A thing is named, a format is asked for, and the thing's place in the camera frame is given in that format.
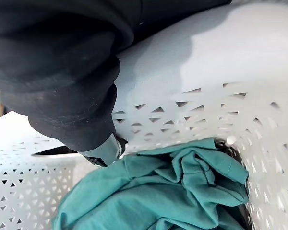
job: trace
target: black cloth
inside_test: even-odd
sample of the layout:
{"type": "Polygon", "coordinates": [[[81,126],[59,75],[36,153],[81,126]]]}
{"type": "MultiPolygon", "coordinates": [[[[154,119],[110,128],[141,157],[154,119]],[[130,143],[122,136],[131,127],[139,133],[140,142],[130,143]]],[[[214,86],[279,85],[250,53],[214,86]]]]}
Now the black cloth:
{"type": "Polygon", "coordinates": [[[0,96],[31,126],[76,151],[102,144],[135,41],[229,0],[0,0],[0,96]]]}

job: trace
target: perforated basket wall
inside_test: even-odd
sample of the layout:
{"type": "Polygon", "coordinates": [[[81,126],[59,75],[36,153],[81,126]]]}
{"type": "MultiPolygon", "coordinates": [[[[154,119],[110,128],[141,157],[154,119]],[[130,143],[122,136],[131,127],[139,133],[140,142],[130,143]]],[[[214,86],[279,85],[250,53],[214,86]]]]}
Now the perforated basket wall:
{"type": "MultiPolygon", "coordinates": [[[[255,230],[288,230],[288,7],[227,6],[194,15],[120,54],[113,111],[127,152],[236,138],[255,230]]],[[[94,169],[27,118],[0,119],[0,229],[50,229],[62,197],[94,169]]]]}

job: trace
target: laundry basket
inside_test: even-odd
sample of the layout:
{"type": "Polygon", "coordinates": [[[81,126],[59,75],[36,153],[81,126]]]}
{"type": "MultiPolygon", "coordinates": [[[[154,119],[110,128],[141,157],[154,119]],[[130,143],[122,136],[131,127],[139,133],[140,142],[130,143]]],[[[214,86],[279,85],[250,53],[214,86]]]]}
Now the laundry basket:
{"type": "MultiPolygon", "coordinates": [[[[127,153],[229,139],[249,170],[254,230],[288,230],[288,6],[230,5],[189,17],[119,56],[113,111],[127,153]]],[[[61,199],[96,167],[25,116],[0,119],[0,230],[51,229],[61,199]]]]}

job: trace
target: wrinkled fabric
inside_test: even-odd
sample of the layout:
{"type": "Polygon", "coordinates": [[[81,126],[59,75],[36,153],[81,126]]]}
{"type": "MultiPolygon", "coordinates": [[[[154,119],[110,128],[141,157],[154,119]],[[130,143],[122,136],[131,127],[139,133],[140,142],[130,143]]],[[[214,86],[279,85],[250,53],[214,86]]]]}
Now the wrinkled fabric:
{"type": "Polygon", "coordinates": [[[225,207],[248,201],[248,172],[213,139],[124,157],[64,198],[53,230],[243,230],[225,207]]]}

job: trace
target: white plastic surface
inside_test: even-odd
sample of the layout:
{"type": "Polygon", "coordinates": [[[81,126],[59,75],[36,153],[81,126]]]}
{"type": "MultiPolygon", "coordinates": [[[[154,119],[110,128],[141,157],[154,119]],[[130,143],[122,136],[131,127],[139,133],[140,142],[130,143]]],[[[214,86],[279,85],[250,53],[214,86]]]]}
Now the white plastic surface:
{"type": "MultiPolygon", "coordinates": [[[[127,151],[234,136],[253,228],[288,230],[288,7],[196,14],[120,61],[113,119],[127,151]]],[[[78,154],[31,156],[60,145],[24,116],[0,119],[0,229],[50,229],[60,199],[94,169],[78,154]]]]}

